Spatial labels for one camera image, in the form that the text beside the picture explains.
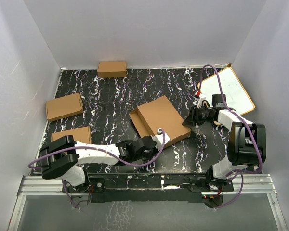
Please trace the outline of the large cardboard box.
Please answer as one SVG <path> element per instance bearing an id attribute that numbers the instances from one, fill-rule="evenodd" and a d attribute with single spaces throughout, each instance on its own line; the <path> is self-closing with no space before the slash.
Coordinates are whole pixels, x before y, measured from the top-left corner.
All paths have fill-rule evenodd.
<path id="1" fill-rule="evenodd" d="M 162 129 L 166 134 L 165 148 L 191 134 L 191 129 L 183 126 L 183 118 L 166 96 L 137 106 L 129 116 L 140 137 L 155 136 Z"/>

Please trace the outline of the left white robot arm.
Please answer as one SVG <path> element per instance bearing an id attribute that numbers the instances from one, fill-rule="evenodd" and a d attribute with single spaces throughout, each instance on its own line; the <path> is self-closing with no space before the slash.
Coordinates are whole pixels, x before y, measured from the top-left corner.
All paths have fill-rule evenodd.
<path id="1" fill-rule="evenodd" d="M 151 164 L 160 155 L 166 141 L 164 135 L 144 136 L 136 141 L 125 140 L 116 144 L 96 145 L 74 140 L 66 135 L 40 149 L 42 178 L 61 178 L 79 192 L 90 186 L 82 164 L 125 164 L 143 167 Z"/>

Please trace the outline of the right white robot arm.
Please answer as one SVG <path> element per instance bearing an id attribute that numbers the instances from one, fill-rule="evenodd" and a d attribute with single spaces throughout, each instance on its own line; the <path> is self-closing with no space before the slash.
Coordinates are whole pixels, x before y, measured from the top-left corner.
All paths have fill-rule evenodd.
<path id="1" fill-rule="evenodd" d="M 214 94 L 213 105 L 200 91 L 195 98 L 183 126 L 192 128 L 205 122 L 217 122 L 229 130 L 230 136 L 226 156 L 197 177 L 194 183 L 216 191 L 240 173 L 260 173 L 266 160 L 265 126 L 244 119 L 228 107 L 224 94 Z"/>

